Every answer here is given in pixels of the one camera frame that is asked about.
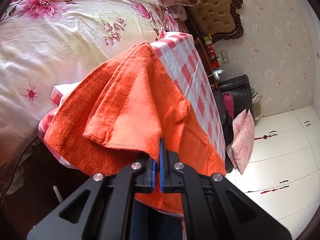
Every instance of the person's leg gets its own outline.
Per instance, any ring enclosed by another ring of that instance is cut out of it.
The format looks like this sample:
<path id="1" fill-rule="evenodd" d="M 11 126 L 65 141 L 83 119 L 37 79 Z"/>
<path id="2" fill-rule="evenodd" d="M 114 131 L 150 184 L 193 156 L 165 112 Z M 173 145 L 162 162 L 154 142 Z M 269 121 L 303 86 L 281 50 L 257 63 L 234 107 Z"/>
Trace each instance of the person's leg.
<path id="1" fill-rule="evenodd" d="M 180 218 L 149 208 L 148 224 L 148 240 L 182 240 L 182 222 Z"/>
<path id="2" fill-rule="evenodd" d="M 132 240 L 148 240 L 149 207 L 138 200 L 134 201 Z"/>

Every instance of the wall socket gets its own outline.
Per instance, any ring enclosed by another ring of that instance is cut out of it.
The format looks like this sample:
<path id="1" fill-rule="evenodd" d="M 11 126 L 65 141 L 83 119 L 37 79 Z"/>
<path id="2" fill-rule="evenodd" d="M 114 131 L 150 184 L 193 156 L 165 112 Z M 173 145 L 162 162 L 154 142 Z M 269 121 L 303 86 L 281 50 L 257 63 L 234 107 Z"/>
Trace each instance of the wall socket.
<path id="1" fill-rule="evenodd" d="M 221 54 L 223 63 L 230 63 L 229 56 L 226 50 L 221 50 L 220 54 Z"/>

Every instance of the checkered tablecloth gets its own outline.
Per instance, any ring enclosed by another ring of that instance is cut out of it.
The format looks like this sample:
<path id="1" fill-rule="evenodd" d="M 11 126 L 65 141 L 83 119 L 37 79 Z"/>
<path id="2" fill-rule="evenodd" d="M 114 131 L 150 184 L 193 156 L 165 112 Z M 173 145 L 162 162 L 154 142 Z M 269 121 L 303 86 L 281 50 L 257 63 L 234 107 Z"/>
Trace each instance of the checkered tablecloth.
<path id="1" fill-rule="evenodd" d="M 164 37 L 151 43 L 168 75 L 191 102 L 197 120 L 208 135 L 210 142 L 224 160 L 225 142 L 219 113 L 213 98 L 204 67 L 190 34 L 179 32 L 164 33 Z M 50 99 L 59 106 L 63 95 L 72 91 L 78 83 L 54 86 Z M 47 114 L 39 124 L 38 135 L 44 137 L 55 110 Z M 53 155 L 65 166 L 74 168 L 57 152 L 50 149 Z"/>

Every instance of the floral bedspread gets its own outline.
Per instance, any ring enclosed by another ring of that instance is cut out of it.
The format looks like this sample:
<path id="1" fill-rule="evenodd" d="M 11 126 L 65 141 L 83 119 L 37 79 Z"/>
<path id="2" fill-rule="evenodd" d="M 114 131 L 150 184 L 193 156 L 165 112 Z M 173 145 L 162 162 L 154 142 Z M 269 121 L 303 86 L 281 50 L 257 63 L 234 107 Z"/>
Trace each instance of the floral bedspread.
<path id="1" fill-rule="evenodd" d="M 0 19 L 0 168 L 36 137 L 54 85 L 81 81 L 161 29 L 179 31 L 161 0 L 12 0 Z"/>

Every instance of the headboard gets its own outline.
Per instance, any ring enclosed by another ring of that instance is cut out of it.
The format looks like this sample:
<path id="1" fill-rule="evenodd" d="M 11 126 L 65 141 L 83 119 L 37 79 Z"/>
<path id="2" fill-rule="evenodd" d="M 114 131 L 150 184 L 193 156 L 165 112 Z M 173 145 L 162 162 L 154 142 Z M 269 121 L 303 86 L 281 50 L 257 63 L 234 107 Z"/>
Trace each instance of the headboard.
<path id="1" fill-rule="evenodd" d="M 237 39 L 243 35 L 240 15 L 236 13 L 242 3 L 243 0 L 201 0 L 196 7 L 186 9 L 197 35 L 210 34 L 215 43 L 221 39 Z"/>

